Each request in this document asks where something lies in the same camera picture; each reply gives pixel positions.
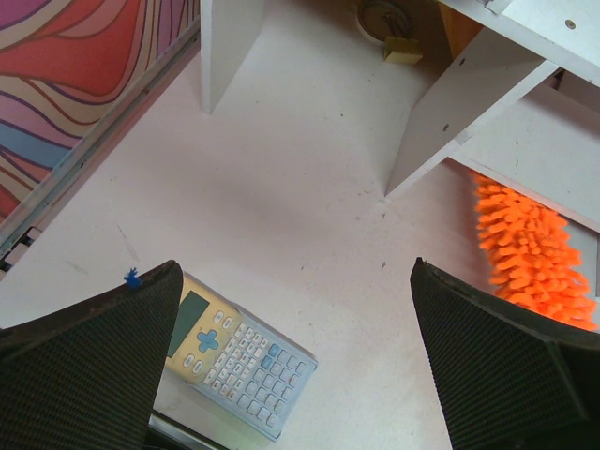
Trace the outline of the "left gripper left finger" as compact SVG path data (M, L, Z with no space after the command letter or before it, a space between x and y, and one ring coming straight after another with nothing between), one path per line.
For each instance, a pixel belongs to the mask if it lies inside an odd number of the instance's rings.
M2 448L142 448L182 290L167 261L2 330Z

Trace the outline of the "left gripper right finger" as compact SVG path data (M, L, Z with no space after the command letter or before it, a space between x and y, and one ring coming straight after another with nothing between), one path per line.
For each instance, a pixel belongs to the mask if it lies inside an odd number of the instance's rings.
M596 449L599 336L418 258L411 292L455 449Z

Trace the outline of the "orange microfiber duster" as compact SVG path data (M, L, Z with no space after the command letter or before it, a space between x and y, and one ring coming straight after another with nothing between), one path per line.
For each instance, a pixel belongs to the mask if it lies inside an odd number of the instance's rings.
M479 172L472 172L479 247L491 266L494 294L554 321L597 331L597 303L556 211Z

